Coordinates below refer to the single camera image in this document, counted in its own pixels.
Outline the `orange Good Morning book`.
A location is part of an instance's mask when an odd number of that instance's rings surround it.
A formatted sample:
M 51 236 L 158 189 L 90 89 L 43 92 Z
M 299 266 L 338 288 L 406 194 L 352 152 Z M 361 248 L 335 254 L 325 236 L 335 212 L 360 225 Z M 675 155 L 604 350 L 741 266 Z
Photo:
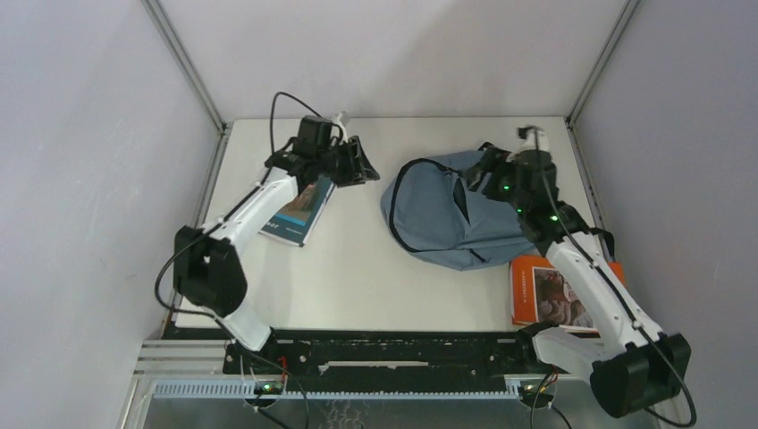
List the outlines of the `orange Good Morning book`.
M 595 267 L 583 257 L 577 261 L 563 257 L 559 265 L 533 255 L 510 262 L 512 322 L 557 324 L 568 332 L 606 334 L 619 329 L 626 312 L 608 280 L 623 285 L 620 264 Z

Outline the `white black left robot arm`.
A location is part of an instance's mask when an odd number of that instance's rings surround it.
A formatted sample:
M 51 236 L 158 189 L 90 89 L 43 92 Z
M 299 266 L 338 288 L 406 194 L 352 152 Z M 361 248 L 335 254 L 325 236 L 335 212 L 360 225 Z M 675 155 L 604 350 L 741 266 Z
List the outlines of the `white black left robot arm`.
M 359 137 L 346 131 L 349 121 L 345 112 L 303 117 L 296 136 L 265 160 L 251 189 L 227 213 L 175 235 L 174 290 L 243 346 L 245 361 L 259 373 L 277 366 L 280 350 L 268 341 L 272 327 L 254 309 L 241 258 L 266 223 L 308 185 L 322 178 L 338 188 L 379 180 Z

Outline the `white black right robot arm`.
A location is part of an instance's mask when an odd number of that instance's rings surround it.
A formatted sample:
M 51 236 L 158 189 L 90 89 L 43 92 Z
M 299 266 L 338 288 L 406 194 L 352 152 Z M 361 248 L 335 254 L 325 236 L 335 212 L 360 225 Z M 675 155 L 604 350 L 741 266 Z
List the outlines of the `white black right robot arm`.
M 568 281 L 598 332 L 579 338 L 556 323 L 523 329 L 517 360 L 529 372 L 546 365 L 581 378 L 599 406 L 614 418 L 643 410 L 662 422 L 691 428 L 695 401 L 686 386 L 691 347 L 681 334 L 665 333 L 645 313 L 597 246 L 582 215 L 559 199 L 557 167 L 543 129 L 518 129 L 513 151 L 497 147 L 464 172 L 472 191 L 509 204 L 526 238 Z

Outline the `blue student backpack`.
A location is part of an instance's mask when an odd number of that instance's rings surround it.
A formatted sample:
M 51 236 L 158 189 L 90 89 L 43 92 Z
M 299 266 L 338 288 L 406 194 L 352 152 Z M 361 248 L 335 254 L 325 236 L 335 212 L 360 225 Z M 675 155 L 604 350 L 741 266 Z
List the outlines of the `blue student backpack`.
M 462 172 L 493 144 L 404 164 L 380 199 L 392 238 L 411 256 L 465 272 L 506 265 L 535 246 L 516 211 L 467 188 Z

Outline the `teal hardcover book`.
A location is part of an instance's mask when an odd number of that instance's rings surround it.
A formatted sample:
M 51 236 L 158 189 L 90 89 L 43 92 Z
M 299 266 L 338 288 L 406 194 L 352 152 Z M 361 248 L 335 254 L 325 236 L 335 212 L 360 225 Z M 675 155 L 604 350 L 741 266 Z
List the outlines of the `teal hardcover book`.
M 259 233 L 285 244 L 304 247 L 334 190 L 334 183 L 321 177 L 279 210 Z

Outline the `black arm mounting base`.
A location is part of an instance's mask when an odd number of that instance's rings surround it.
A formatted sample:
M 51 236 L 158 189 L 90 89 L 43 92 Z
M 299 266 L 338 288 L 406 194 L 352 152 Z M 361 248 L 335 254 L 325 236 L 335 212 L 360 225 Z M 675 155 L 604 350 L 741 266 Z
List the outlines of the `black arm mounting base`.
M 292 374 L 292 389 L 305 392 L 492 388 L 508 376 L 553 369 L 527 357 L 515 332 L 281 329 L 258 352 L 232 344 L 224 352 L 224 374 Z

